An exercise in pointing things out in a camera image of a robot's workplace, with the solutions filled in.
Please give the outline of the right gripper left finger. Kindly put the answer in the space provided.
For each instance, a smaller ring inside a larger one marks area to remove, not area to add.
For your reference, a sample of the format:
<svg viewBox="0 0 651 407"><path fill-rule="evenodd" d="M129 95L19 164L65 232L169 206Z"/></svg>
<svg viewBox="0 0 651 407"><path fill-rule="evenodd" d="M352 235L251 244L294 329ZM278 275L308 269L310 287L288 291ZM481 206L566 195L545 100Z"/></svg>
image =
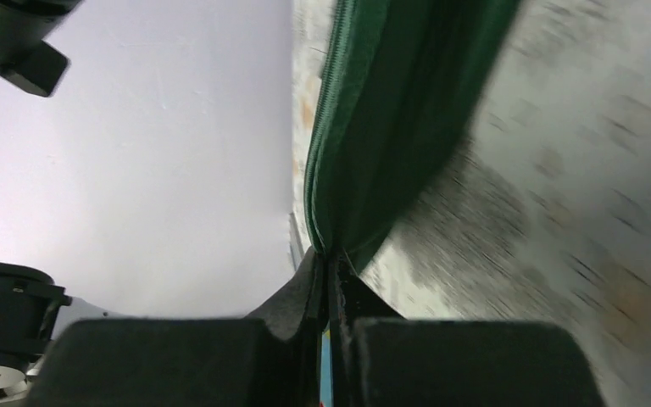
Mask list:
<svg viewBox="0 0 651 407"><path fill-rule="evenodd" d="M28 406L316 406L323 276L293 278L243 318L82 320L47 351Z"/></svg>

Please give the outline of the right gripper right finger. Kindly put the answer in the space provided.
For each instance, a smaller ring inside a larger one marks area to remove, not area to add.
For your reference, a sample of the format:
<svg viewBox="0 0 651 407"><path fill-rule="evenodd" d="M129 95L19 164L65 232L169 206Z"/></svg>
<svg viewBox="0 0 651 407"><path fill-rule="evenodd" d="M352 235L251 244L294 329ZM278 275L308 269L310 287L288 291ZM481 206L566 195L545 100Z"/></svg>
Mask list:
<svg viewBox="0 0 651 407"><path fill-rule="evenodd" d="M335 406L601 406L584 353L532 321L407 320L354 273L328 265Z"/></svg>

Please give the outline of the dark green cloth napkin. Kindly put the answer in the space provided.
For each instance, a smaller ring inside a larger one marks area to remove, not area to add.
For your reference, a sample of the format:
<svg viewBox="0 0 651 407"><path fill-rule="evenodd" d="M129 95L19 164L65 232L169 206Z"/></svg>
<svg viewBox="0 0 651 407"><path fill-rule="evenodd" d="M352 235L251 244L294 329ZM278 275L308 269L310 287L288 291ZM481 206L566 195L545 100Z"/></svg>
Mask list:
<svg viewBox="0 0 651 407"><path fill-rule="evenodd" d="M304 177L318 253L374 258L465 136L520 7L336 3Z"/></svg>

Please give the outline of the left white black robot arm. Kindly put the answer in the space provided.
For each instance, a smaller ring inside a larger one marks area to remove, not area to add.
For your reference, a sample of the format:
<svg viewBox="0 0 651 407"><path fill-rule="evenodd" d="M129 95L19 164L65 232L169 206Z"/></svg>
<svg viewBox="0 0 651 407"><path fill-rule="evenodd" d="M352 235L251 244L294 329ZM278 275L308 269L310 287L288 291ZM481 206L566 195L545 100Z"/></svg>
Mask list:
<svg viewBox="0 0 651 407"><path fill-rule="evenodd" d="M70 62L47 36L77 7L76 1L0 1L0 77L23 92L52 96ZM108 316L42 271L0 263L0 406L24 397L48 345L68 325Z"/></svg>

